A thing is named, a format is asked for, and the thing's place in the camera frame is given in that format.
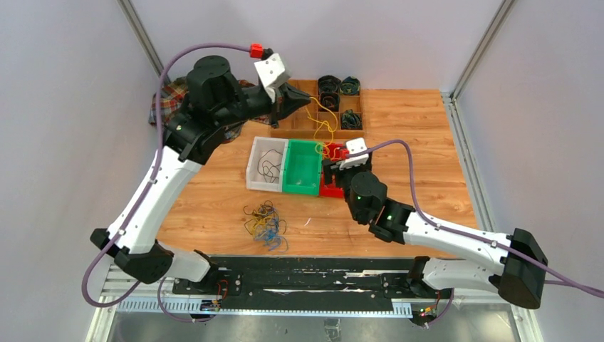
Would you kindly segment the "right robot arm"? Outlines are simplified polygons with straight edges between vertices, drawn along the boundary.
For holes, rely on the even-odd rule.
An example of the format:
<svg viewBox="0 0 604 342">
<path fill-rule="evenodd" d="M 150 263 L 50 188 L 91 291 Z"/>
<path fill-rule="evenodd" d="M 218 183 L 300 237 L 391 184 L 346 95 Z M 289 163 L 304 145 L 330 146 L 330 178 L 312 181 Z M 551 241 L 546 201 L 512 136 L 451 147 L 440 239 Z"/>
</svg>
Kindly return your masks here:
<svg viewBox="0 0 604 342">
<path fill-rule="evenodd" d="M 425 246 L 453 259 L 417 256 L 407 275 L 409 291 L 424 297 L 433 290 L 473 289 L 497 293 L 525 309 L 541 306 L 548 260 L 532 233 L 483 232 L 441 220 L 391 199 L 387 185 L 369 163 L 344 167 L 343 161 L 323 160 L 327 184 L 343 190 L 351 217 L 368 226 L 384 242 Z"/>
</svg>

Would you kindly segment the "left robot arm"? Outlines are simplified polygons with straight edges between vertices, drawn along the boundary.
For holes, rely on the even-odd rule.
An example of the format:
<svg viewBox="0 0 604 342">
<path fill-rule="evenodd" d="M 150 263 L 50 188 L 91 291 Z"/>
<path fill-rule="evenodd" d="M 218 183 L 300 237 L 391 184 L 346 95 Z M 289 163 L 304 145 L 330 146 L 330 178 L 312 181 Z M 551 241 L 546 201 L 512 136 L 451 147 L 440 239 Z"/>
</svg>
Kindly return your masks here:
<svg viewBox="0 0 604 342">
<path fill-rule="evenodd" d="M 189 280 L 201 294 L 217 288 L 218 275 L 207 256 L 162 245 L 157 233 L 184 187 L 231 129 L 263 115 L 275 125 L 310 103 L 307 93 L 288 84 L 291 72 L 279 54 L 262 58 L 254 67 L 257 85 L 243 87 L 224 57 L 206 56 L 195 63 L 147 179 L 108 228 L 92 233 L 91 242 L 138 281 L 151 284 L 170 276 Z"/>
</svg>

